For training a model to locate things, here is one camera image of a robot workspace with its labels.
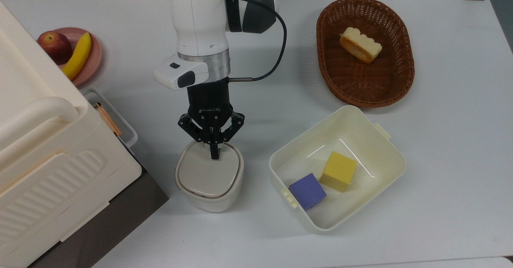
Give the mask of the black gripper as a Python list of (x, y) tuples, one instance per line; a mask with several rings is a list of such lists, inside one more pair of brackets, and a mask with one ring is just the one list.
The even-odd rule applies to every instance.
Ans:
[[(203, 83), (187, 88), (189, 108), (178, 120), (180, 126), (196, 142), (210, 147), (212, 160), (220, 158), (220, 145), (229, 142), (245, 123), (245, 115), (233, 112), (229, 96), (229, 81)], [(231, 120), (230, 126), (221, 131)]]

